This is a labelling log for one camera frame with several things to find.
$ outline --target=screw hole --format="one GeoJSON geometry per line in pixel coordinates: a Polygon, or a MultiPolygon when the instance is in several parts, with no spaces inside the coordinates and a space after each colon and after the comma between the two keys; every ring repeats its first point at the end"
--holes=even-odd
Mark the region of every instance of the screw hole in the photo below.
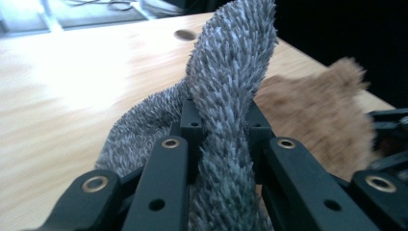
{"type": "Polygon", "coordinates": [[[150,201],[149,203],[149,209],[151,211],[160,211],[165,207],[166,203],[162,199],[155,199],[150,201]]]}
{"type": "Polygon", "coordinates": [[[289,140],[279,140],[278,141],[279,146],[287,149],[292,149],[296,147],[296,144],[293,141],[289,140]]]}
{"type": "Polygon", "coordinates": [[[341,211],[342,209],[342,206],[340,206],[339,203],[331,199],[324,200],[324,205],[333,211],[341,211]]]}
{"type": "Polygon", "coordinates": [[[180,144],[180,142],[178,140],[175,139],[168,139],[162,142],[162,146],[165,148],[174,148],[176,146],[178,146],[180,144]]]}
{"type": "Polygon", "coordinates": [[[391,181],[383,177],[370,175],[366,177],[366,182],[371,187],[381,192],[394,193],[396,191],[396,186],[391,181]]]}
{"type": "Polygon", "coordinates": [[[96,193],[108,185],[106,176],[93,176],[82,184],[82,190],[85,193],[96,193]]]}

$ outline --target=black cable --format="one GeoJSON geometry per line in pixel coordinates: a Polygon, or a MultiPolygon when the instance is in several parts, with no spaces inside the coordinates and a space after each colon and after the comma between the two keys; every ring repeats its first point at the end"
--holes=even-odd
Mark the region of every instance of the black cable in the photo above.
{"type": "Polygon", "coordinates": [[[126,1],[118,1],[118,0],[109,0],[109,1],[102,1],[102,0],[62,0],[66,5],[71,7],[78,7],[83,6],[86,4],[104,4],[108,6],[108,9],[111,11],[120,11],[125,12],[131,10],[133,7],[131,3],[135,2],[132,0],[126,1]]]}
{"type": "Polygon", "coordinates": [[[149,4],[146,1],[143,1],[140,3],[142,4],[145,10],[151,11],[157,16],[179,16],[179,15],[185,15],[193,11],[199,2],[200,2],[199,0],[195,0],[187,9],[183,9],[180,12],[175,12],[175,11],[170,11],[167,9],[159,8],[159,7],[149,4]]]}

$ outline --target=black metal bracket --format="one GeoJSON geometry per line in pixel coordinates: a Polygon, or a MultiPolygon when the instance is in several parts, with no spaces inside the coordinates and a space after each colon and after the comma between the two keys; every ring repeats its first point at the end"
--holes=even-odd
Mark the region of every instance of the black metal bracket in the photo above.
{"type": "Polygon", "coordinates": [[[387,155],[371,163],[370,169],[387,172],[408,186],[408,109],[377,111],[369,115],[376,131],[374,148],[382,149],[387,155]]]}
{"type": "MultiPolygon", "coordinates": [[[[256,182],[276,230],[408,230],[408,187],[384,170],[395,159],[346,182],[299,141],[276,138],[255,103],[247,121],[256,182]]],[[[187,230],[189,185],[205,136],[204,121],[186,100],[181,121],[156,141],[144,167],[121,179],[107,170],[78,177],[37,230],[187,230]]]]}

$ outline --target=brown fuzzy fabric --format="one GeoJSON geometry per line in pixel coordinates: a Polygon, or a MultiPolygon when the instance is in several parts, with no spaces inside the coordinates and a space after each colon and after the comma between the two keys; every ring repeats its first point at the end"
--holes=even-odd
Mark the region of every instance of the brown fuzzy fabric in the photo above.
{"type": "Polygon", "coordinates": [[[301,141],[330,173],[349,180],[366,168],[374,131],[354,101],[364,71],[341,59],[319,76],[266,79],[255,102],[279,137],[301,141]]]}

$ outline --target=light wood surface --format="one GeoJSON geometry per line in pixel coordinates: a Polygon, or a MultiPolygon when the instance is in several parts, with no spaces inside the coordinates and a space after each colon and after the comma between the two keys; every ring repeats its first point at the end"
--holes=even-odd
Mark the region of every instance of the light wood surface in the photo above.
{"type": "MultiPolygon", "coordinates": [[[[0,230],[36,228],[79,175],[92,169],[114,123],[185,75],[211,13],[0,40],[0,230]]],[[[325,66],[285,41],[267,73],[305,76],[325,66]]],[[[365,111],[392,107],[367,92],[365,111]]]]}

